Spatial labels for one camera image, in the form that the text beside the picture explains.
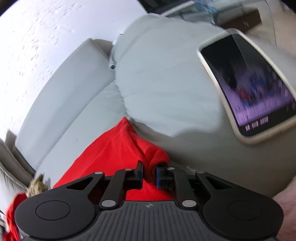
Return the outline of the person's right hand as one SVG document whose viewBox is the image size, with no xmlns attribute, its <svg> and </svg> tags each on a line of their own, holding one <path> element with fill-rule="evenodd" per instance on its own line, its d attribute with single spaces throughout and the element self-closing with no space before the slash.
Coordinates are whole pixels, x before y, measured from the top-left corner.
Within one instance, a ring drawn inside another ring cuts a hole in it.
<svg viewBox="0 0 296 241">
<path fill-rule="evenodd" d="M 295 183 L 288 185 L 273 199 L 281 206 L 284 214 L 283 224 L 278 232 L 277 239 L 295 241 Z"/>
</svg>

